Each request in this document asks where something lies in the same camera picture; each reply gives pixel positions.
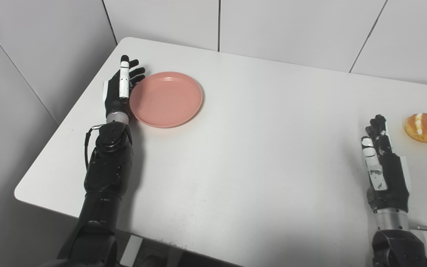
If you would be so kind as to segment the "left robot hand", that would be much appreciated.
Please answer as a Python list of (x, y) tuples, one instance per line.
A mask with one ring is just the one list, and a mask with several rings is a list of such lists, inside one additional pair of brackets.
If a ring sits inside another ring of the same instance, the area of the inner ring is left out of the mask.
[(128, 55), (121, 56), (118, 71), (106, 81), (103, 89), (106, 117), (118, 112), (126, 114), (128, 119), (131, 119), (129, 96), (134, 87), (146, 77), (145, 68), (138, 65), (137, 59), (131, 60)]

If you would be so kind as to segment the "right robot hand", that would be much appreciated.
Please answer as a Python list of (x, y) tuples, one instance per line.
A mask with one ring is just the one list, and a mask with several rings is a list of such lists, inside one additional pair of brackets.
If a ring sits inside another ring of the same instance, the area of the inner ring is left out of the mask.
[(408, 213), (410, 192), (406, 183), (402, 158), (393, 152), (387, 120), (377, 114), (365, 128), (361, 150), (369, 177), (367, 201), (373, 212), (391, 208)]

